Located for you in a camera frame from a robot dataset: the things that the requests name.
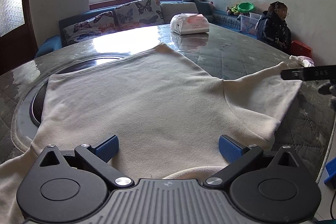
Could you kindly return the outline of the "butterfly cushion left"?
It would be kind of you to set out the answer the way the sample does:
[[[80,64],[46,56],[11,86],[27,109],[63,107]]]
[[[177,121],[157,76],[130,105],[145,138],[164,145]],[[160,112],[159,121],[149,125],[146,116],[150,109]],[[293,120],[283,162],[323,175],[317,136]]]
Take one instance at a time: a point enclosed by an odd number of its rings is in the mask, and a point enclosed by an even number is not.
[[[75,23],[63,29],[65,46],[117,32],[112,11]]]

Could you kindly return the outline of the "tissue pack white pink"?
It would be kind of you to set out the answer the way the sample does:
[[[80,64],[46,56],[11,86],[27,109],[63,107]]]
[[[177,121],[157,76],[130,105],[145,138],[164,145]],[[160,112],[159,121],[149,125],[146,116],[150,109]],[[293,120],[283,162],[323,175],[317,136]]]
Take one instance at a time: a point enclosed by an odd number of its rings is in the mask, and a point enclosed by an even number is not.
[[[179,35],[201,34],[210,31],[210,24],[202,14],[181,13],[172,17],[170,30]]]

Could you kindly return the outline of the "grey plain cushion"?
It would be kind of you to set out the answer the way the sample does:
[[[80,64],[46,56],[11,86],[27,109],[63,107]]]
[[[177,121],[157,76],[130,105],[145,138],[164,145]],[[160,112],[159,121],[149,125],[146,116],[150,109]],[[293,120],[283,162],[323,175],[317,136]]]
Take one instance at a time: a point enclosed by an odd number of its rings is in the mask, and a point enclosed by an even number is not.
[[[198,9],[193,2],[162,2],[161,10],[165,24],[169,24],[173,16],[178,14],[199,14]]]

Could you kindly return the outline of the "round black induction cooktop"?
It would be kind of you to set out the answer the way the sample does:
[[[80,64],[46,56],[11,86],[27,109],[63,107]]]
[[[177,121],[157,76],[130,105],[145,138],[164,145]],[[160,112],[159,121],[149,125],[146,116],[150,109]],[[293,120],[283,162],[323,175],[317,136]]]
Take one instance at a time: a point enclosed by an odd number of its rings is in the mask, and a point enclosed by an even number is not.
[[[42,86],[38,89],[30,102],[30,119],[33,124],[37,127],[41,125],[43,112],[46,105],[46,99],[49,99],[50,93],[54,89],[56,89],[56,84],[54,83],[54,79],[52,79],[51,76],[68,75],[70,73],[83,71],[86,69],[97,67],[99,65],[112,63],[121,59],[123,59],[122,56],[97,56],[86,60],[81,60],[78,63],[72,65],[67,65],[65,68],[62,68],[55,73],[52,73],[49,77],[47,77],[45,82],[42,83]]]

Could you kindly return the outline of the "clear plastic storage box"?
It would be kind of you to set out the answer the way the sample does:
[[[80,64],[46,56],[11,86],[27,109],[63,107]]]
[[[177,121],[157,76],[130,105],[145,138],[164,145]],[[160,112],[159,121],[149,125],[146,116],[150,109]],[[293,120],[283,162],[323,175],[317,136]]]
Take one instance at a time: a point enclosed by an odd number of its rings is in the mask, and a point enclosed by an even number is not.
[[[238,20],[240,22],[240,32],[242,34],[256,36],[256,24],[261,19],[260,14],[250,12],[248,16],[239,15]]]

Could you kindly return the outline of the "red box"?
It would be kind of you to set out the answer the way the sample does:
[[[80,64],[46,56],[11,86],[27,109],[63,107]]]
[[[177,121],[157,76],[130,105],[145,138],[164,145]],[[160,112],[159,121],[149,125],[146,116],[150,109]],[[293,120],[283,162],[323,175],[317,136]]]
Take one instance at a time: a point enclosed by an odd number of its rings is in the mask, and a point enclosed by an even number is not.
[[[293,40],[290,45],[290,53],[294,56],[306,56],[311,58],[313,49],[299,40]]]

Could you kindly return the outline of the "blue plastic stool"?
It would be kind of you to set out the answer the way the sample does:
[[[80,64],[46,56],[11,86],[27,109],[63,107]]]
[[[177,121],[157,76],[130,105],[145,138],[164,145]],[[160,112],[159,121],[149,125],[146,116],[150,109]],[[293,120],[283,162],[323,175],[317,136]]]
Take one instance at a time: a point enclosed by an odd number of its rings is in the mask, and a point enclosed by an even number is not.
[[[336,189],[336,158],[332,159],[325,165],[328,177],[324,180],[324,184],[331,190]]]

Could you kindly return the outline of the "dark wooden door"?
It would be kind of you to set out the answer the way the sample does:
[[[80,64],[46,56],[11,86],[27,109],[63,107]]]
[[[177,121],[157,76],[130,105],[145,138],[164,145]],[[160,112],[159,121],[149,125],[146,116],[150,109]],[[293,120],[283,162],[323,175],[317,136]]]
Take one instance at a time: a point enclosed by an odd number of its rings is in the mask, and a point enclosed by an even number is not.
[[[37,51],[29,0],[1,0],[1,74],[32,60]]]

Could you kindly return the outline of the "green plastic basin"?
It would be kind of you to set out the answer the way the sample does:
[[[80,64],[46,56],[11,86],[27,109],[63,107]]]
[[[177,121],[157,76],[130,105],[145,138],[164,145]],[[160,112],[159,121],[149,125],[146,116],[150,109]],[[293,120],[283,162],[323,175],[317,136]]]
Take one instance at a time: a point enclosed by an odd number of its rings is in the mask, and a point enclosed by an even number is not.
[[[241,14],[248,14],[255,9],[255,6],[250,2],[242,2],[237,5],[237,8]]]

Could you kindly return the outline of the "butterfly cushion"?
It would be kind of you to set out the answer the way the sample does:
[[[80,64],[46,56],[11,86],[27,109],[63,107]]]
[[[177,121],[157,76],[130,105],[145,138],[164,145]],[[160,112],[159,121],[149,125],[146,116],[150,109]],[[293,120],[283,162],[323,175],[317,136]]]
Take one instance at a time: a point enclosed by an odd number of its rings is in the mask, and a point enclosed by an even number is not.
[[[112,11],[75,23],[63,29],[65,46],[117,32]]]
[[[120,30],[165,24],[160,0],[137,0],[114,9]]]

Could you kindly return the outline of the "butterfly cushion right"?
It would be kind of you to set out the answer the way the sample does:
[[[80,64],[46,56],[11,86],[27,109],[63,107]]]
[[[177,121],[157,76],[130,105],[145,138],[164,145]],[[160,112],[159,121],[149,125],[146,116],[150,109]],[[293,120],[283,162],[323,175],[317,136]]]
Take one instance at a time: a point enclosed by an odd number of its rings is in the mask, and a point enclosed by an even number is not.
[[[160,0],[137,0],[114,9],[120,30],[165,24]]]

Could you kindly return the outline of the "white pink small garment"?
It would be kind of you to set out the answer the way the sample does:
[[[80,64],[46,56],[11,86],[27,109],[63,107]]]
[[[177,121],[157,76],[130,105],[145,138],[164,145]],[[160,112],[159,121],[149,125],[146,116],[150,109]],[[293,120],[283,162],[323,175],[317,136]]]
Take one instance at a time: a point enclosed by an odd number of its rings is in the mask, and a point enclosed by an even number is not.
[[[289,59],[291,61],[294,61],[295,63],[298,63],[299,65],[301,65],[304,68],[315,66],[314,61],[310,57],[291,55],[291,56],[289,56]]]

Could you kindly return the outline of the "blue sofa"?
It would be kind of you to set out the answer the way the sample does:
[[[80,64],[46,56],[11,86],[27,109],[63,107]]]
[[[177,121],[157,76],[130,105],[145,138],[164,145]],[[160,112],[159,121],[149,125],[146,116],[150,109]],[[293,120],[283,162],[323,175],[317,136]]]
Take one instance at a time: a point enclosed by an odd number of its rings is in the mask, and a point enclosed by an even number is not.
[[[119,31],[169,24],[181,13],[202,14],[210,23],[240,31],[240,18],[214,9],[211,2],[137,0],[60,20],[60,34],[48,38],[35,56]]]

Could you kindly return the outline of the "cream white shirt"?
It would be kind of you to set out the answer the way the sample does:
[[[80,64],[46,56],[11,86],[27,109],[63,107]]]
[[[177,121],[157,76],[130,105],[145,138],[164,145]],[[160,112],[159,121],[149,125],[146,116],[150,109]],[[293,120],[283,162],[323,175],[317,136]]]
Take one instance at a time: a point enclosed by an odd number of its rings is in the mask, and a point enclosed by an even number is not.
[[[132,179],[198,178],[227,165],[226,134],[272,148],[301,81],[284,81],[286,63],[237,80],[212,77],[165,44],[90,69],[51,76],[42,123],[28,150],[1,165],[1,223],[21,223],[17,189],[49,144],[71,150],[116,135],[112,165]]]

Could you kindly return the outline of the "child in dark jacket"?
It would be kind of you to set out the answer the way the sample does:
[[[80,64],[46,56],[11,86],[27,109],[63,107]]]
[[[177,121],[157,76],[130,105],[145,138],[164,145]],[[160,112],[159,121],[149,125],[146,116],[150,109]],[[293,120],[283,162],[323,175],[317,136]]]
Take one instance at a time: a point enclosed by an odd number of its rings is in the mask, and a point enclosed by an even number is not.
[[[291,32],[285,21],[287,14],[288,7],[283,2],[273,2],[262,12],[255,29],[258,40],[289,54]]]

